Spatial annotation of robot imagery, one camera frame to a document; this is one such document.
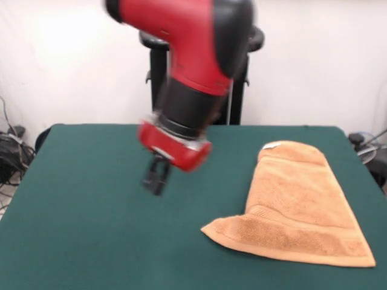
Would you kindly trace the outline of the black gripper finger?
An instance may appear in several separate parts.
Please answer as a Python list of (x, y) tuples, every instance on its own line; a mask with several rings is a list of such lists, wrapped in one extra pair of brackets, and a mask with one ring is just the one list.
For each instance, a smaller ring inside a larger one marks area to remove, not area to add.
[(162, 194), (170, 174), (170, 169), (171, 169), (171, 165), (169, 164), (168, 161), (164, 159), (159, 159), (155, 162), (154, 195), (159, 196)]
[(141, 184), (145, 189), (154, 189), (155, 186), (158, 184), (157, 166), (158, 157), (154, 155), (151, 158), (149, 165), (145, 171), (144, 177), (141, 181)]

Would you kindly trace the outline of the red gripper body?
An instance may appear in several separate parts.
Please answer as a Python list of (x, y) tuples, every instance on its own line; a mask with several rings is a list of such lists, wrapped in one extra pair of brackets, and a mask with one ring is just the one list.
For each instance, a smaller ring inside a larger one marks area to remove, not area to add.
[(185, 172), (191, 172), (202, 165), (212, 151), (212, 143), (206, 138), (193, 141), (178, 138), (148, 120), (140, 125), (138, 137), (145, 148), (159, 153)]

